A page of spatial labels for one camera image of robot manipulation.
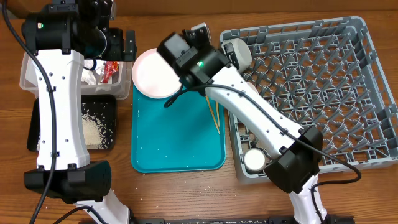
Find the large pink plate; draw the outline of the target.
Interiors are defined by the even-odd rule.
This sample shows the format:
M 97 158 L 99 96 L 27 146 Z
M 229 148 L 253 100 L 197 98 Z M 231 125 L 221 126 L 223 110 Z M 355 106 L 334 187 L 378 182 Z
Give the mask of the large pink plate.
M 145 51 L 136 59 L 132 80 L 143 95 L 155 99 L 168 98 L 182 87 L 179 77 L 156 48 Z

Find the grey bowl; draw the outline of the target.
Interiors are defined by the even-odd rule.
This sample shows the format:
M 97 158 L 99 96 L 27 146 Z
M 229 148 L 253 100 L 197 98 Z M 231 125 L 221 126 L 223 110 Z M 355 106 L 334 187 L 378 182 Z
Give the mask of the grey bowl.
M 243 73 L 250 66 L 252 62 L 251 51 L 242 39 L 226 40 L 221 44 L 221 48 L 239 73 Z

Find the wooden chopstick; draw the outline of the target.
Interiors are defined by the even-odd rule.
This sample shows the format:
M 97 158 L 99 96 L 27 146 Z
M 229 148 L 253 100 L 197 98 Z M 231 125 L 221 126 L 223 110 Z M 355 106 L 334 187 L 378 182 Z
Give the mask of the wooden chopstick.
M 208 104 L 208 107 L 209 107 L 209 110 L 210 110 L 212 119 L 213 119 L 213 121 L 214 121 L 216 130 L 217 130 L 218 134 L 220 135 L 220 129 L 219 129 L 219 126 L 218 126 L 218 122 L 216 121 L 215 114 L 214 114 L 214 112 L 213 112 L 213 108 L 212 108 L 212 106 L 211 106 L 210 100 L 209 100 L 209 98 L 208 98 L 207 96 L 205 96 L 205 99 L 206 99 L 206 102 L 207 102 L 207 104 Z
M 219 111 L 219 104 L 217 101 L 215 102 L 215 106 L 216 106 L 217 125 L 218 127 L 220 127 L 220 111 Z

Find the white cup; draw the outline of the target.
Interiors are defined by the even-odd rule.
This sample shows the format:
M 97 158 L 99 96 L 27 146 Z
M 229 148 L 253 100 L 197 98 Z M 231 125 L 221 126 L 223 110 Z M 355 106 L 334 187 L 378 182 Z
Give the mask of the white cup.
M 266 166 L 266 161 L 265 154 L 257 148 L 248 150 L 243 157 L 245 168 L 251 173 L 262 171 Z

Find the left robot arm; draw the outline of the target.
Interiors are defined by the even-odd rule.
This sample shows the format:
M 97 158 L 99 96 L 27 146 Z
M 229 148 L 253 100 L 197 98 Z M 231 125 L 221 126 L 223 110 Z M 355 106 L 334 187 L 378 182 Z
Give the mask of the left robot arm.
M 131 210 L 111 190 L 108 161 L 91 161 L 81 112 L 86 59 L 132 62 L 134 32 L 110 27 L 113 1 L 53 1 L 29 14 L 23 48 L 37 78 L 40 150 L 25 187 L 85 210 L 98 223 L 131 223 Z

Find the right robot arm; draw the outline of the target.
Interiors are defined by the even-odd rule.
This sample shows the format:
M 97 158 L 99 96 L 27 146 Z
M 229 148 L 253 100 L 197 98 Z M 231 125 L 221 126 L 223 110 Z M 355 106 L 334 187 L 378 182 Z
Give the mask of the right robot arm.
M 297 223 L 323 223 L 327 216 L 317 190 L 323 135 L 285 117 L 242 78 L 252 55 L 240 38 L 226 40 L 217 49 L 205 24 L 166 37 L 157 52 L 179 76 L 188 91 L 219 102 L 265 146 L 271 163 L 266 176 L 288 193 Z

